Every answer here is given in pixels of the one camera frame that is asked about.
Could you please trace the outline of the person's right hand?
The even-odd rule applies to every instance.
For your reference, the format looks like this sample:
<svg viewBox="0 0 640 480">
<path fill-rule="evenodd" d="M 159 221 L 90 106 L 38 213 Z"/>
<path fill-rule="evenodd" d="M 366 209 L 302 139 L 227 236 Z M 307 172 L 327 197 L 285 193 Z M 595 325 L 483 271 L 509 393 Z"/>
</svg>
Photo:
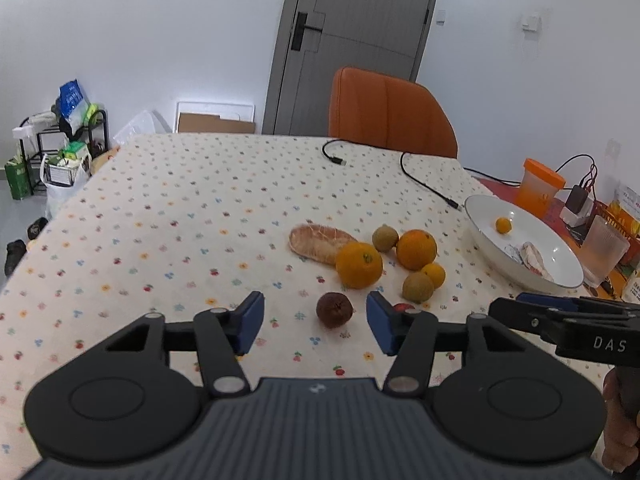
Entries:
<svg viewBox="0 0 640 480">
<path fill-rule="evenodd" d="M 625 415 L 620 404 L 616 369 L 608 371 L 603 382 L 603 399 L 606 405 L 606 423 L 603 431 L 604 451 L 602 464 L 606 469 L 623 472 L 639 457 L 639 426 Z"/>
</svg>

